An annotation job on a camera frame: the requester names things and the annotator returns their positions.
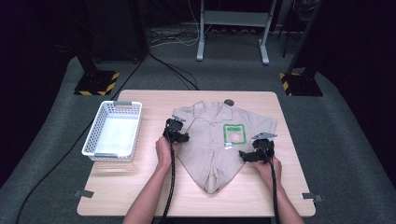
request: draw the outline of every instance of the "wooden table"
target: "wooden table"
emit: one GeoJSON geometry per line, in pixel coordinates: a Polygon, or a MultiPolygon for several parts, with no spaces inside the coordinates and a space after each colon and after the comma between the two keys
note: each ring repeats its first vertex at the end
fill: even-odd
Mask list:
{"type": "MultiPolygon", "coordinates": [[[[91,198],[81,197],[78,213],[82,216],[125,216],[130,205],[149,180],[157,164],[155,142],[163,134],[174,108],[232,99],[235,106],[277,119],[276,156],[282,161],[282,184],[291,202],[303,217],[315,214],[303,170],[292,143],[279,101],[265,91],[122,91],[119,101],[142,103],[142,123],[134,160],[131,162],[96,161],[85,190],[91,198]]],[[[272,194],[264,186],[257,170],[246,163],[233,181],[218,193],[207,194],[176,161],[176,184],[169,217],[272,217],[272,194]]],[[[156,216],[161,216],[170,189],[165,181],[156,216]]]]}

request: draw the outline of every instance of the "small black object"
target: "small black object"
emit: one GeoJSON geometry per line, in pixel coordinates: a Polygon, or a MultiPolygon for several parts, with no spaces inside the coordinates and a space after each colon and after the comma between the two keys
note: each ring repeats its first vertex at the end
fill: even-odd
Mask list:
{"type": "Polygon", "coordinates": [[[190,137],[188,133],[180,133],[183,123],[177,119],[168,119],[166,121],[165,129],[163,130],[163,136],[168,139],[171,143],[174,142],[188,142],[190,137]]]}
{"type": "Polygon", "coordinates": [[[239,151],[239,156],[244,161],[262,161],[267,163],[275,155],[274,142],[268,139],[258,139],[253,142],[254,151],[239,151]]]}
{"type": "Polygon", "coordinates": [[[229,105],[229,106],[233,106],[234,102],[233,102],[233,100],[227,99],[227,100],[224,101],[224,104],[229,105]]]}

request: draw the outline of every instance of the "shirt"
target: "shirt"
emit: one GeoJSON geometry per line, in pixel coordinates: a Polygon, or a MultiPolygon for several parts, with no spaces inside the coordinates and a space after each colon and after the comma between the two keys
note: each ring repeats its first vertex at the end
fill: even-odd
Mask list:
{"type": "Polygon", "coordinates": [[[207,193],[215,193],[233,180],[244,164],[239,150],[253,150],[252,136],[275,133],[276,128],[276,119],[220,102],[176,108],[173,115],[185,120],[181,132],[190,136],[177,156],[207,193]]]}

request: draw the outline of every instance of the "basket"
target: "basket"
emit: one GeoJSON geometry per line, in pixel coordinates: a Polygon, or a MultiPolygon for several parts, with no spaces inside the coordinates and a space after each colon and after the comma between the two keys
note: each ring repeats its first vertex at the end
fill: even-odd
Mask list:
{"type": "Polygon", "coordinates": [[[82,154],[92,161],[132,161],[141,111],[142,104],[138,102],[103,101],[81,150],[82,154]]]}

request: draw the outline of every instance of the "forearm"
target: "forearm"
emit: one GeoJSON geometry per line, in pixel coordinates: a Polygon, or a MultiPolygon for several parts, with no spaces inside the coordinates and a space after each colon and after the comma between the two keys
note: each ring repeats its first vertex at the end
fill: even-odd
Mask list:
{"type": "Polygon", "coordinates": [[[140,191],[139,195],[131,205],[123,223],[144,224],[151,223],[158,201],[163,190],[163,182],[169,169],[157,166],[148,183],[140,191]]]}
{"type": "Polygon", "coordinates": [[[304,223],[300,214],[294,208],[285,189],[282,186],[276,188],[277,210],[279,213],[280,223],[301,224],[304,223]]]}

